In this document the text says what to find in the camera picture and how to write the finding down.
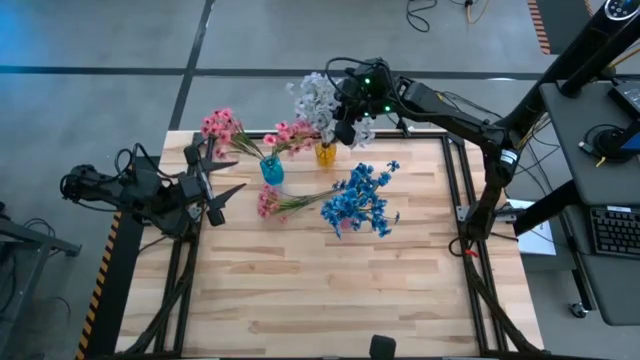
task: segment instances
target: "wooden tabletop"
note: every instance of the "wooden tabletop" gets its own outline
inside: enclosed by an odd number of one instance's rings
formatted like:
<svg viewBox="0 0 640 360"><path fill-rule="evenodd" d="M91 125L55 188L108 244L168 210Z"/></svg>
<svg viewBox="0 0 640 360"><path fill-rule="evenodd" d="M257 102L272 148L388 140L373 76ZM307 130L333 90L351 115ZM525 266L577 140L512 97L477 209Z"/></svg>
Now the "wooden tabletop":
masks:
<svg viewBox="0 0 640 360"><path fill-rule="evenodd" d="M192 134L168 133L162 170L186 169L182 149ZM481 190L481 152L473 145L467 149L475 188ZM227 203L225 225L205 222L202 229L184 356L366 357L373 334L395 338L396 356L478 355L462 262L447 250L457 230L440 140L339 146L330 169L316 165L313 151L283 156L283 190L300 195L348 179L359 162L379 170L397 160L401 169L379 193L389 200L387 211L399 211L401 220L383 239L364 227L338 239L320 216L321 203L284 225L261 219L260 168L253 158L239 160L211 176L216 192L248 185ZM496 224L494 231L513 236L508 225ZM145 230L142 245L158 237L157 229ZM139 256L117 350L130 346L159 308L171 246L161 242ZM491 237L487 246L500 303L529 341L542 347L517 243ZM494 343L486 307L483 317ZM170 344L174 326L170 322Z"/></svg>

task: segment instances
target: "concrete floor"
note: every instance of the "concrete floor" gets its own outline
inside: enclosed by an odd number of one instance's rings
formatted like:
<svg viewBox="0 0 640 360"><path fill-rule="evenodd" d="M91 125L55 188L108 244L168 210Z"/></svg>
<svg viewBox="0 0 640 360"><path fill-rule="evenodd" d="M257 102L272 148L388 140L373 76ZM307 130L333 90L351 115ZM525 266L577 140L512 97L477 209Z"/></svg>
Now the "concrete floor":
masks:
<svg viewBox="0 0 640 360"><path fill-rule="evenodd" d="M184 68L204 6L205 0L0 1L0 65ZM493 0L473 27L461 7L440 0L425 13L428 34L409 27L404 7L404 1L388 0L217 0L198 68L319 69L334 56L382 56L397 70L455 72L456 79L420 80L507 114L533 82L477 74L540 73L555 58L540 52L524 0ZM640 73L640 57L622 71ZM196 129L211 109L223 106L233 107L249 129L272 128L292 118L284 90L291 80L196 76L178 128ZM33 311L19 319L29 326L16 326L10 341L16 358L73 356L111 221L109 214L62 200L60 177L81 163L112 172L115 153L134 142L159 154L181 81L170 75L0 74L0 200L14 220L42 217L59 237L83 245L78 258L57 256L47 264ZM377 127L390 124L380 119ZM540 135L557 141L551 127ZM533 147L538 157L549 151ZM522 164L531 163L526 154ZM553 186L569 178L561 151L543 168ZM509 193L542 196L526 174ZM547 349L616 359L640 353L640 327L609 327L598 313L586 320L568 314L566 304L577 300L570 275L527 275ZM68 321L53 296L70 303ZM61 322L64 329L51 326Z"/></svg>

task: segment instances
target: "keyboard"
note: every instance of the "keyboard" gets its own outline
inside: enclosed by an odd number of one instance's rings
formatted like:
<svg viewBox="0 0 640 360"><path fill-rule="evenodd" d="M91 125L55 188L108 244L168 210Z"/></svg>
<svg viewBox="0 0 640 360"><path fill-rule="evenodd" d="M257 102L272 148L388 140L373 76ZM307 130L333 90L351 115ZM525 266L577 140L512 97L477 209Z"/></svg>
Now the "keyboard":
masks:
<svg viewBox="0 0 640 360"><path fill-rule="evenodd" d="M597 254L640 259L640 213L598 208L590 213Z"/></svg>

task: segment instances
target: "white paper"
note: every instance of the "white paper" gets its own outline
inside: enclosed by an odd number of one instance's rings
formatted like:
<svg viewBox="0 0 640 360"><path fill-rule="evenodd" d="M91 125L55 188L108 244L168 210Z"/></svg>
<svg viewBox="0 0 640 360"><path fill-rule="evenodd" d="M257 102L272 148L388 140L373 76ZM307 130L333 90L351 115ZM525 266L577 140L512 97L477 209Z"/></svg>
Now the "white paper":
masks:
<svg viewBox="0 0 640 360"><path fill-rule="evenodd" d="M533 205L533 201L513 199L509 199L508 201L511 206L516 209L526 209ZM549 222L545 221L530 231L518 236L518 248L523 254L556 255L555 245L547 239L553 240L553 235L551 235Z"/></svg>

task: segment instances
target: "desk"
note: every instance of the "desk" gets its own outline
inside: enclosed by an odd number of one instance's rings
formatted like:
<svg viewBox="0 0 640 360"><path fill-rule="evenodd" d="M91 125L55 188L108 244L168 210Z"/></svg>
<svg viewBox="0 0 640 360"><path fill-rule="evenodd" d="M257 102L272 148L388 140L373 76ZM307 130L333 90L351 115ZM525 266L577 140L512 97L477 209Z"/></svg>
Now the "desk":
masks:
<svg viewBox="0 0 640 360"><path fill-rule="evenodd" d="M182 149L191 138L192 132L167 135L163 171L186 168ZM468 156L481 189L481 152L471 147ZM397 356L477 355L462 262L447 250L457 230L441 140L340 146L331 169L319 168L313 152L282 160L284 190L292 194L326 190L358 162L379 170L399 161L381 195L390 211L400 211L400 222L384 239L363 229L339 240L320 217L320 203L284 225L263 221L255 210L263 184L255 159L241 156L238 165L213 173L217 192L248 185L227 203L225 225L202 229L183 356L368 357L373 334L394 337ZM513 236L506 224L494 231ZM159 236L146 229L141 245ZM157 311L171 247L161 242L138 257L117 350L130 346ZM542 347L517 243L492 237L488 249L501 304Z"/></svg>
<svg viewBox="0 0 640 360"><path fill-rule="evenodd" d="M515 228L520 232L562 211L570 232L567 237L580 252L575 255L586 272L604 321L610 325L637 325L640 324L637 310L640 283L636 274L640 273L640 261L590 255L589 218L584 212L589 206L640 205L637 159L624 164L605 163L596 168L595 160L578 148L578 142L595 125L626 127L629 124L628 116L607 95L611 88L609 83L589 84L576 98L567 98L555 84L540 87L573 180L534 204L531 208L545 208L544 211L532 216L533 221L527 219L524 226L519 226L519 218Z"/></svg>

